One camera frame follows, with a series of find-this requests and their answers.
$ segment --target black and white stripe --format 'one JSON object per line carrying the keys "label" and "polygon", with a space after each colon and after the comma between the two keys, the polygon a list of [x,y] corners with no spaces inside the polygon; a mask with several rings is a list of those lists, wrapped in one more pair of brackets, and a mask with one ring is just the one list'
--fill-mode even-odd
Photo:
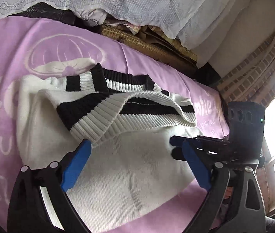
{"label": "black and white stripe", "polygon": [[148,75],[123,74],[97,64],[84,74],[68,76],[66,92],[48,98],[75,138],[98,145],[127,131],[196,126],[191,103],[180,106],[168,95]]}

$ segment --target shell graphic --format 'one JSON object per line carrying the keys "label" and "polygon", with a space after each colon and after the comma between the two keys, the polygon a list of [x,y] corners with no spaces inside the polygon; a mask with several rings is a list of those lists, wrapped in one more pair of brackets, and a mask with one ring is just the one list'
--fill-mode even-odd
{"label": "shell graphic", "polygon": [[87,39],[57,34],[35,43],[24,64],[32,74],[59,77],[80,74],[90,66],[102,63],[104,56],[104,51]]}

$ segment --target wooden frame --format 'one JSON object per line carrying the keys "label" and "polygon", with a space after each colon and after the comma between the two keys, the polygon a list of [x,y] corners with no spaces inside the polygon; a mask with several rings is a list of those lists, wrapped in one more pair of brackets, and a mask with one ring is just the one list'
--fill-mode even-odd
{"label": "wooden frame", "polygon": [[257,170],[257,180],[261,188],[266,214],[275,209],[275,157],[271,157],[265,138],[262,144],[262,154],[266,163]]}

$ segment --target knit sweater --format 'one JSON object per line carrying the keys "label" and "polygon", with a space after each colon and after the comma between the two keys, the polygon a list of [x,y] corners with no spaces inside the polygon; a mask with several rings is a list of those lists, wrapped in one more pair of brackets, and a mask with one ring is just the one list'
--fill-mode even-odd
{"label": "knit sweater", "polygon": [[[17,140],[31,169],[60,161],[86,138],[93,150],[67,192],[92,232],[113,229],[162,205],[193,174],[173,160],[173,135],[200,134],[189,99],[161,89],[148,75],[133,76],[97,64],[88,72],[21,80]],[[54,225],[61,227],[47,192]]]}

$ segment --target pink fabric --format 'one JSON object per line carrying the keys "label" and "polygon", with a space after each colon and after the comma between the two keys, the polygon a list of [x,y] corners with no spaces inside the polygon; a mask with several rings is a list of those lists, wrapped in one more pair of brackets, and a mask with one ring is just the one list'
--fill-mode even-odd
{"label": "pink fabric", "polygon": [[[149,74],[163,89],[191,98],[198,125],[205,136],[221,138],[228,134],[218,93],[175,69],[109,38],[60,22],[17,16],[1,19],[0,225],[4,229],[9,198],[22,166],[16,145],[19,79],[26,74],[47,78],[82,73],[88,69],[83,65],[71,67],[63,63],[55,67],[50,64],[80,57],[119,72]],[[193,182],[158,209],[111,232],[181,232],[204,196],[205,190]]]}

